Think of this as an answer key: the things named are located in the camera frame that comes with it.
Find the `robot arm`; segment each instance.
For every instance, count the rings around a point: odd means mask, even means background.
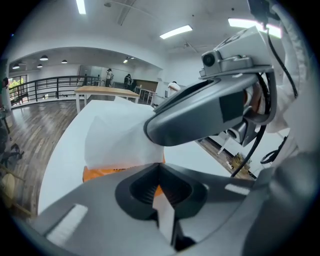
[[[263,38],[256,27],[245,29],[204,53],[202,62],[202,81],[159,105],[145,122],[145,134],[156,144],[175,146],[227,131],[247,145],[257,135],[256,126],[268,124],[276,114],[276,79]],[[261,73],[268,79],[269,114],[244,104],[244,90],[252,95]]]

